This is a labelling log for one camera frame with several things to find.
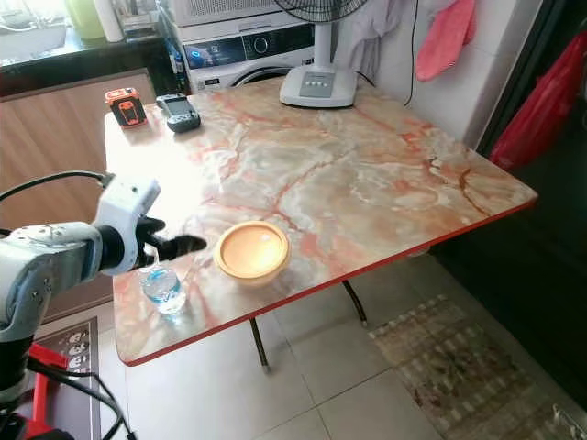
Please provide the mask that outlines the brown patterned floor mat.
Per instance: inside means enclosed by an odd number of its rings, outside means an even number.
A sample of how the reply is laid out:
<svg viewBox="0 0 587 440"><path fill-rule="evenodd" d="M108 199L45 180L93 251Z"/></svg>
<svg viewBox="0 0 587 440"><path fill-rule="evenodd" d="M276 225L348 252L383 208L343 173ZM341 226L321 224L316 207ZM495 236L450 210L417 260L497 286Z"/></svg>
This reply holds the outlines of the brown patterned floor mat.
<svg viewBox="0 0 587 440"><path fill-rule="evenodd" d="M368 336L444 440L587 440L587 429L445 296Z"/></svg>

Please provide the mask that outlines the grey hanging cloth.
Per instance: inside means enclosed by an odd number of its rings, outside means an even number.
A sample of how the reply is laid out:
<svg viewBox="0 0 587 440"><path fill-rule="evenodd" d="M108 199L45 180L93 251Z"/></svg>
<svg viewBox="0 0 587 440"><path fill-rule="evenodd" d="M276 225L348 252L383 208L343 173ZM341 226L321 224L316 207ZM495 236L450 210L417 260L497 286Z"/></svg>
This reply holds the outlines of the grey hanging cloth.
<svg viewBox="0 0 587 440"><path fill-rule="evenodd" d="M400 24L408 0L365 0L336 25L334 63L374 79L381 41Z"/></svg>

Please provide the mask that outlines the green plastic bottle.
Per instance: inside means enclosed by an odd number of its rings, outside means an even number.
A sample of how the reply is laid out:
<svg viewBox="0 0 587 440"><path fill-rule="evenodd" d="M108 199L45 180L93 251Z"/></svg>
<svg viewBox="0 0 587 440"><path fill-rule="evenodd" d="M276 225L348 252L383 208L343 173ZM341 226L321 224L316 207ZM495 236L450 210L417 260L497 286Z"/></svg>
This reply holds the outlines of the green plastic bottle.
<svg viewBox="0 0 587 440"><path fill-rule="evenodd" d="M104 40L105 31L94 0L63 1L77 37L83 40Z"/></svg>

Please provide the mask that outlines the black metal table leg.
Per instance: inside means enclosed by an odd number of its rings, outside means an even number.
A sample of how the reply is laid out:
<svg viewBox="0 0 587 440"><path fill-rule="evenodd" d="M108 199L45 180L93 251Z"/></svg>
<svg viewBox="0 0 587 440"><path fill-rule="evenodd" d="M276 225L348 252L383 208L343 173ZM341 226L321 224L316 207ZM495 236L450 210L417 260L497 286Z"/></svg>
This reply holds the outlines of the black metal table leg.
<svg viewBox="0 0 587 440"><path fill-rule="evenodd" d="M343 288L345 289L345 291L347 291L349 300L352 302L353 307L355 307L355 311L358 318L360 319L361 326L368 327L368 314L366 313L363 302L360 300L360 297L358 297L357 291L355 290L355 288L353 288L351 281L343 280L341 282L341 285L343 285Z"/></svg>
<svg viewBox="0 0 587 440"><path fill-rule="evenodd" d="M267 352L267 347L265 347L263 336L261 336L260 324L259 319L256 317L249 319L249 327L250 332L252 334L253 345L256 347L257 355L259 355L259 362L261 369L264 370L265 373L271 373L271 364Z"/></svg>

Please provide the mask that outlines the red black handheld device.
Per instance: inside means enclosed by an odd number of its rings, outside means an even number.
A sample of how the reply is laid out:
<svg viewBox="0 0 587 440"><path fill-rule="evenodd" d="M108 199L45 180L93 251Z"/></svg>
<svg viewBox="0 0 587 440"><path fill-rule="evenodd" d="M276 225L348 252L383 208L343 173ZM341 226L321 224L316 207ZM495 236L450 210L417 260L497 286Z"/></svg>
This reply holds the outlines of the red black handheld device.
<svg viewBox="0 0 587 440"><path fill-rule="evenodd" d="M147 123L142 101L139 100L138 89L133 87L118 88L104 95L105 104L115 117L121 128L135 128Z"/></svg>

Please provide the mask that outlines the black countertop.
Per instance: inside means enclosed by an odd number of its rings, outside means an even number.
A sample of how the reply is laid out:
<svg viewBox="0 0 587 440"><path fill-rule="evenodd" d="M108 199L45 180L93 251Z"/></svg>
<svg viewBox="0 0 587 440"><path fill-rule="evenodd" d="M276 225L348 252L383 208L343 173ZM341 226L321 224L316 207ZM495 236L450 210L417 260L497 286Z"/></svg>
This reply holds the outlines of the black countertop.
<svg viewBox="0 0 587 440"><path fill-rule="evenodd" d="M1 61L1 96L32 93L72 83L146 72L155 93L183 91L184 80L173 71L172 55L160 37L120 42L84 41L67 35L64 45L46 53Z"/></svg>

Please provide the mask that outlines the white sink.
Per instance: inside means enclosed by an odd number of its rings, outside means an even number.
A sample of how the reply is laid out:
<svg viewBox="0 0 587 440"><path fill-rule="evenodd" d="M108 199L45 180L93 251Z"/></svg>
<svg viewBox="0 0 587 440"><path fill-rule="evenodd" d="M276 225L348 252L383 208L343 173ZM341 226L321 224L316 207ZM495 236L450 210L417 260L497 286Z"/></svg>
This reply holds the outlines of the white sink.
<svg viewBox="0 0 587 440"><path fill-rule="evenodd" d="M33 60L64 45L71 27L32 27L25 30L0 28L0 62L16 64Z"/></svg>

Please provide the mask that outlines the wooden cabinet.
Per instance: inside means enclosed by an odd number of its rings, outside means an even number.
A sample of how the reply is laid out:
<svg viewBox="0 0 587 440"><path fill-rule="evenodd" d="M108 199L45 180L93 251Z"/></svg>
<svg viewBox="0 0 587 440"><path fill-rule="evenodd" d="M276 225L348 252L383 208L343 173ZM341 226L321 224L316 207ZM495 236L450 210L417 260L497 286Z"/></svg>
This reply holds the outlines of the wooden cabinet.
<svg viewBox="0 0 587 440"><path fill-rule="evenodd" d="M135 88L147 101L155 91L146 70L18 93L0 102L0 188L7 190L62 171L105 171L105 93ZM22 190L0 203L0 226L91 222L102 188L70 177Z"/></svg>

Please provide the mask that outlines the white plastic bottle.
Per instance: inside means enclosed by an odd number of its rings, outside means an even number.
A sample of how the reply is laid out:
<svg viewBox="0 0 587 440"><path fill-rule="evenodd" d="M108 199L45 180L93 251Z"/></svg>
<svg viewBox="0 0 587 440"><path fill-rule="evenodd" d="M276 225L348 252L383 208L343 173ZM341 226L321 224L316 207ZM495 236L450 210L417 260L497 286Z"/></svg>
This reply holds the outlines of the white plastic bottle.
<svg viewBox="0 0 587 440"><path fill-rule="evenodd" d="M123 29L118 20L113 0L93 0L94 8L99 17L102 32L106 42L120 42L123 40Z"/></svg>

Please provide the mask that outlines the grey printed doormat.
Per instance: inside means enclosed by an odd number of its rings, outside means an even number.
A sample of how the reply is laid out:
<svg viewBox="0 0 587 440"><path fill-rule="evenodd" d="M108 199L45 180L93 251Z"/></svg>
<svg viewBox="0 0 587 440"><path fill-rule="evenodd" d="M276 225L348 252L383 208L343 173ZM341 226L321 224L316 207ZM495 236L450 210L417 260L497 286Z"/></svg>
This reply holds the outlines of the grey printed doormat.
<svg viewBox="0 0 587 440"><path fill-rule="evenodd" d="M37 341L50 351L59 353L66 360L66 368L71 372L96 372L96 332L97 319L59 328L53 334L39 336ZM100 402L80 393L70 386L51 381L48 419L51 426L70 433L75 440L101 440L102 431Z"/></svg>

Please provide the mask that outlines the grey black handheld device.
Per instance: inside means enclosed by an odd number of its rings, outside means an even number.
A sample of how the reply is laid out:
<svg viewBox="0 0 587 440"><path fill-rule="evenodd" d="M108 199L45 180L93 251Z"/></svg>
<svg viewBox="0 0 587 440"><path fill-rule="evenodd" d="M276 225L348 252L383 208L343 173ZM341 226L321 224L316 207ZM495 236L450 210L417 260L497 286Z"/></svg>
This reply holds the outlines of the grey black handheld device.
<svg viewBox="0 0 587 440"><path fill-rule="evenodd" d="M183 93L156 96L156 105L163 113L165 125L175 134L190 133L200 128L202 120L192 102Z"/></svg>

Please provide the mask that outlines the orange plastic bowl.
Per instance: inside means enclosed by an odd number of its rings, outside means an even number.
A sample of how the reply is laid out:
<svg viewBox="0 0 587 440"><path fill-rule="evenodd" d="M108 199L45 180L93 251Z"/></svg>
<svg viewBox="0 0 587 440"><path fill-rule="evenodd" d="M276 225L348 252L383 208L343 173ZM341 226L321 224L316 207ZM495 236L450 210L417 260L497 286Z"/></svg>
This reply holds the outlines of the orange plastic bowl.
<svg viewBox="0 0 587 440"><path fill-rule="evenodd" d="M280 227L264 221L231 226L213 252L216 266L232 281L259 288L275 281L288 265L291 243Z"/></svg>

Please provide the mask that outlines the clear plastic water bottle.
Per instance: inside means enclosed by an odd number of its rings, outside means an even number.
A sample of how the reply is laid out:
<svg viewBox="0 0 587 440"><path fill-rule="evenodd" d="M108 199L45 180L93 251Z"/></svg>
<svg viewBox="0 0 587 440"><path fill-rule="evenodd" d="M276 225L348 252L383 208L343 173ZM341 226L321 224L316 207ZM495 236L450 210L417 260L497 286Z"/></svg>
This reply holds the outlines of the clear plastic water bottle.
<svg viewBox="0 0 587 440"><path fill-rule="evenodd" d="M140 269L139 285L143 296L154 304L160 314L176 314L187 302L179 276L164 265Z"/></svg>

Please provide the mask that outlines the pink hanging cloth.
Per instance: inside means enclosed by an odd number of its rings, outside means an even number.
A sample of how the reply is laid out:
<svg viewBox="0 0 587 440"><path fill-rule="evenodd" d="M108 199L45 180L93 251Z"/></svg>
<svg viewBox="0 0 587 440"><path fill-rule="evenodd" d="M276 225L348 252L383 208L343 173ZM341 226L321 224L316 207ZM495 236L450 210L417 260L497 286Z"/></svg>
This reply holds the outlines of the pink hanging cloth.
<svg viewBox="0 0 587 440"><path fill-rule="evenodd" d="M475 34L475 0L437 0L423 46L415 59L414 76L420 83L435 80L456 66L464 47Z"/></svg>

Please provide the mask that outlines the red metal frame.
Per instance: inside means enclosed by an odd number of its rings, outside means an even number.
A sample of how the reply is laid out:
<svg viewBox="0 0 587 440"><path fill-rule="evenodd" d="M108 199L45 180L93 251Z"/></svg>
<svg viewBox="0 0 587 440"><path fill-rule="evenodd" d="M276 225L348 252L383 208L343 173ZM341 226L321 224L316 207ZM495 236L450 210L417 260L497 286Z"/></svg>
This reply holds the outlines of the red metal frame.
<svg viewBox="0 0 587 440"><path fill-rule="evenodd" d="M74 440L74 436L64 432L63 429L51 426L50 410L51 400L55 390L58 389L58 379L52 379L34 368L66 369L67 360L64 355L50 351L49 348L39 344L33 344L29 351L28 368L32 372L33 394L32 415L27 418L26 432L22 440Z"/></svg>

